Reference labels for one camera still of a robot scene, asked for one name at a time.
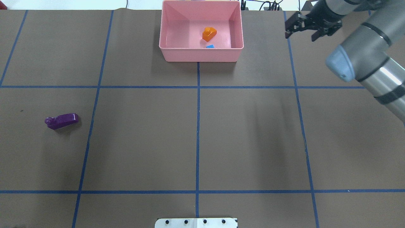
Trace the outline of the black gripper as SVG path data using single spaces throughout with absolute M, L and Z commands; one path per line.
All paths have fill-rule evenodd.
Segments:
M 308 14 L 295 12 L 285 21 L 285 38 L 288 39 L 293 33 L 304 30 L 315 30 L 311 36 L 312 41 L 323 36 L 332 36 L 341 28 L 342 18 L 343 15 L 328 6 L 326 0 L 319 0 Z

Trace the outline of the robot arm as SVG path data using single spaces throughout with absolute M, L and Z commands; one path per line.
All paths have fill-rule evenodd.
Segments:
M 342 19 L 364 7 L 374 13 L 327 57 L 326 65 L 344 82 L 356 80 L 373 98 L 404 122 L 404 67 L 386 51 L 404 36 L 403 0 L 319 0 L 306 15 L 285 21 L 285 38 L 314 30 L 316 41 L 342 27 Z

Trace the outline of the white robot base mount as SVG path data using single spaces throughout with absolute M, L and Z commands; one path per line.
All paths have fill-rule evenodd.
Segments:
M 237 218 L 162 218 L 155 228 L 238 228 Z

